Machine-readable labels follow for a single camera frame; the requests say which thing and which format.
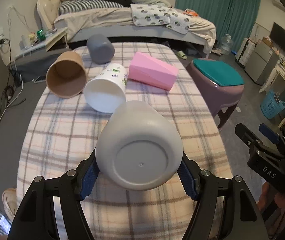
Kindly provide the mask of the beige bed sheet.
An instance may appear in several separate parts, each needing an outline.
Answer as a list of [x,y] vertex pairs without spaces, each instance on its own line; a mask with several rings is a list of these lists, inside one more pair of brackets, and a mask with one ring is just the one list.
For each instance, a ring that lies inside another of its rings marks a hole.
[[58,16],[53,25],[56,28],[68,28],[68,39],[73,38],[81,29],[92,27],[161,26],[182,35],[192,33],[204,39],[203,51],[206,54],[211,52],[216,41],[216,27],[210,21],[161,5],[131,4],[129,8],[102,8],[70,12]]

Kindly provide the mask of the grey mini fridge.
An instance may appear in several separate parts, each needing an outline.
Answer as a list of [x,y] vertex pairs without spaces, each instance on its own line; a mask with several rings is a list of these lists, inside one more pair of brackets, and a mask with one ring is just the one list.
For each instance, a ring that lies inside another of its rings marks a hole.
[[257,85],[263,85],[271,71],[276,66],[279,55],[266,43],[260,42],[256,45],[246,66],[245,72]]

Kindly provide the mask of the green slipper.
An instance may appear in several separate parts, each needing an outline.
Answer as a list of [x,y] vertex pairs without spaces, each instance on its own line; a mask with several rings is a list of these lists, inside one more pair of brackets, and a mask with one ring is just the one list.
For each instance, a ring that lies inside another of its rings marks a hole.
[[180,58],[180,59],[183,59],[183,60],[186,60],[188,57],[187,55],[185,55],[185,53],[183,51],[176,51],[176,55]]

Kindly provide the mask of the white nightstand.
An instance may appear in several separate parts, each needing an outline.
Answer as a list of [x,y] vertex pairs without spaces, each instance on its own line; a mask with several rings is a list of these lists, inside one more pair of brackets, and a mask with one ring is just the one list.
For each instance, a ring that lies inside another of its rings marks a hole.
[[21,57],[31,55],[36,51],[42,51],[42,50],[49,51],[60,40],[64,42],[66,48],[69,48],[67,40],[67,27],[57,29],[57,31],[54,34],[50,34],[44,41],[39,42],[36,45],[31,46],[30,48],[22,50],[14,57],[14,59],[16,60]]

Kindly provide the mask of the white bed frame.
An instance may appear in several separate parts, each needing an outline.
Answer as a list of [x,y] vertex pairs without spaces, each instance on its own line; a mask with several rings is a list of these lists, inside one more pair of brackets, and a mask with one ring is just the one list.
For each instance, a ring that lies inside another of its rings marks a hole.
[[60,5],[61,0],[38,0],[37,12],[45,30],[65,29],[69,42],[85,41],[95,34],[107,38],[162,38],[203,45],[203,52],[209,54],[216,41],[215,25],[201,17],[190,18],[188,32],[181,34],[164,25],[138,27],[133,24],[131,9],[89,9],[59,16]]

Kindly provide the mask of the white tumbler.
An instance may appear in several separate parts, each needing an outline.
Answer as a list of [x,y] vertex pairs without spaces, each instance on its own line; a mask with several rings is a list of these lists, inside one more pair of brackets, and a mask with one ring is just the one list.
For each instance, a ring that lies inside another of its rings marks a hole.
[[24,49],[30,48],[31,41],[30,41],[30,38],[27,35],[22,35],[21,36],[21,41],[22,41]]

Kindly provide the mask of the air conditioner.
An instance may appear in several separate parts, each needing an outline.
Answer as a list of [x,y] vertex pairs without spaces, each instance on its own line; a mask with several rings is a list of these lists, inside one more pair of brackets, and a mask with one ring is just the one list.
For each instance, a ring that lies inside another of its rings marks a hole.
[[274,6],[280,8],[281,10],[285,11],[285,7],[280,0],[272,0]]

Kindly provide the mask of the grey plastic cup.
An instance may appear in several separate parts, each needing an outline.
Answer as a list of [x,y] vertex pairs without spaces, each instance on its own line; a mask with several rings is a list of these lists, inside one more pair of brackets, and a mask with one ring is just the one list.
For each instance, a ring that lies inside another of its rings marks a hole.
[[87,48],[91,60],[96,64],[105,64],[111,61],[115,48],[108,38],[102,34],[92,35],[87,40]]

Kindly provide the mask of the floral quilted mat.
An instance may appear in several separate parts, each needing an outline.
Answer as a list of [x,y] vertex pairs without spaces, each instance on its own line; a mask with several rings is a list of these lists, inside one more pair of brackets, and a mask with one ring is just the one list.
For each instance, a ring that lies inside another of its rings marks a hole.
[[162,25],[180,34],[186,34],[191,17],[161,5],[131,4],[132,20],[137,27]]

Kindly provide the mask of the white floral paper cup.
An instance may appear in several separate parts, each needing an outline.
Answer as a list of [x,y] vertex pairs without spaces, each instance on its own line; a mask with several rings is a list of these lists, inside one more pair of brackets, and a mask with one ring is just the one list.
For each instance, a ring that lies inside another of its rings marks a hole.
[[83,89],[85,101],[98,112],[113,113],[126,101],[127,78],[124,66],[110,63],[86,84]]

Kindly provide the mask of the smartphone on sofa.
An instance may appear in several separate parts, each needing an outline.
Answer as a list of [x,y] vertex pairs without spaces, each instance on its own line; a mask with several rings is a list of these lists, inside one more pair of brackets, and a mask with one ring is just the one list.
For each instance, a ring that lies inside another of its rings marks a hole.
[[33,80],[34,83],[42,83],[45,82],[45,76],[39,76],[36,79]]

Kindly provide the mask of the grey sofa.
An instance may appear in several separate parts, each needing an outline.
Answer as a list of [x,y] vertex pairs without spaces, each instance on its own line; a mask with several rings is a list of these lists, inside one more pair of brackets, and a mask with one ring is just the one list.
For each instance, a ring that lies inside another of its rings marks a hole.
[[28,82],[13,105],[5,110],[4,90],[12,76],[0,56],[0,205],[1,195],[17,185],[21,148],[36,105],[46,83]]

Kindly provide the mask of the white plastic cup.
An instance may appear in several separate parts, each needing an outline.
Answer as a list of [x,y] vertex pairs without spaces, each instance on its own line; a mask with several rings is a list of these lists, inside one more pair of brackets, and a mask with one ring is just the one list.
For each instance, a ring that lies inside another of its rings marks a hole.
[[183,158],[182,139],[166,118],[142,101],[128,101],[98,137],[98,168],[117,185],[146,191],[166,183]]

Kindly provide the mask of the orange snack packet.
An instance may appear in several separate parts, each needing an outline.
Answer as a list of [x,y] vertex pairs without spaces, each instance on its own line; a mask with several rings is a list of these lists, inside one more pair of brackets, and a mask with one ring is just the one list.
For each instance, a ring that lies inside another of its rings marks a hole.
[[190,17],[198,17],[198,13],[195,12],[194,10],[192,10],[192,9],[185,9],[183,11],[183,14],[188,15]]

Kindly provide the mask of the blue laundry basket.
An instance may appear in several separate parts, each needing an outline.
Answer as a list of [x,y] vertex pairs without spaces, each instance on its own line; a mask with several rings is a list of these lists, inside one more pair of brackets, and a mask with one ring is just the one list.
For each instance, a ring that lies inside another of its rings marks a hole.
[[262,101],[260,109],[263,115],[270,120],[285,109],[285,102],[281,101],[273,90],[270,90]]

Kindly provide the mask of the pink faceted cup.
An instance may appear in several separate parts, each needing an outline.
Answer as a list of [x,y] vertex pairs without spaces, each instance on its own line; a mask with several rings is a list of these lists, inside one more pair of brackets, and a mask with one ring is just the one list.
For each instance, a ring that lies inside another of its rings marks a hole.
[[129,64],[128,78],[150,86],[171,90],[179,69],[149,54],[136,52]]

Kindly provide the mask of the teal stool cushion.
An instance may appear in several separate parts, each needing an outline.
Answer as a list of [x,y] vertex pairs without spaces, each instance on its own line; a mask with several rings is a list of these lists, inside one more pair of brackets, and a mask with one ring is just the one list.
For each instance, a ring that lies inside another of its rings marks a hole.
[[223,61],[194,59],[193,64],[204,76],[219,86],[239,86],[244,84],[241,75]]

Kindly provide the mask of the teal curtain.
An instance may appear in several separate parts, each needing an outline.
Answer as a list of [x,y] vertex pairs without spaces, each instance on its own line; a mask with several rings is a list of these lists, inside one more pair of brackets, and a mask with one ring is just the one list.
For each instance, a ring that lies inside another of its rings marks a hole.
[[229,34],[238,51],[249,37],[257,19],[261,0],[176,0],[178,9],[193,9],[216,26],[216,40]]

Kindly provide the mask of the green soda can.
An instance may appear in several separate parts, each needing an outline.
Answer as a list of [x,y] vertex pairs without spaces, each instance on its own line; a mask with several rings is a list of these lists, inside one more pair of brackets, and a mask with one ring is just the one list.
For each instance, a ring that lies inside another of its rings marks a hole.
[[43,29],[39,29],[36,34],[39,41],[44,41],[46,39],[45,31],[43,31]]

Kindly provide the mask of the purple plastic stool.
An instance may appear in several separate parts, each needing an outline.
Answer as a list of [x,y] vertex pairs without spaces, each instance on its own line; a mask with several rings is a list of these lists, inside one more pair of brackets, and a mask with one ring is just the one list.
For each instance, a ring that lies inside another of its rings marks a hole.
[[186,66],[186,70],[203,96],[211,115],[219,117],[218,129],[221,130],[236,109],[242,97],[245,83],[239,86],[219,86],[204,76],[194,66],[193,61]]

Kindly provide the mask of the brown paper cup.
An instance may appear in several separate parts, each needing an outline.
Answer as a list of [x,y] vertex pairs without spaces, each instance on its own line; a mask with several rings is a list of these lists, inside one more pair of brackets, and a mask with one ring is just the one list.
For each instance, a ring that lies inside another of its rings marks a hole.
[[74,51],[62,53],[46,73],[50,92],[64,99],[81,93],[87,84],[87,73],[81,56]]

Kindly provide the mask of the large water bottle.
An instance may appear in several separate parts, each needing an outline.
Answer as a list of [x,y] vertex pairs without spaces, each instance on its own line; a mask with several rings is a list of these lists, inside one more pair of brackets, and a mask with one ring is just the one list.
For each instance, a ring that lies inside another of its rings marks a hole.
[[229,34],[226,34],[224,37],[221,38],[219,42],[219,49],[223,55],[229,55],[232,51],[233,47],[233,40]]

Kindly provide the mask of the checkered pillow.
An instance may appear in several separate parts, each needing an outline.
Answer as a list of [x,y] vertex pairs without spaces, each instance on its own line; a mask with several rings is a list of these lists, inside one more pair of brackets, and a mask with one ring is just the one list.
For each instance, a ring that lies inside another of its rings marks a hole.
[[60,15],[63,15],[84,10],[103,8],[123,8],[123,5],[105,0],[68,0],[61,3],[58,12]]

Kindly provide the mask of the white sneaker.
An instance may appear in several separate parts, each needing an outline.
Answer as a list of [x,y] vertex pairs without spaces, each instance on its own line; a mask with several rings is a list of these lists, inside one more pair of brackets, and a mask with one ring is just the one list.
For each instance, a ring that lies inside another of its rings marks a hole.
[[2,193],[2,203],[4,211],[11,222],[13,222],[15,214],[17,213],[17,195],[16,189],[9,188]]

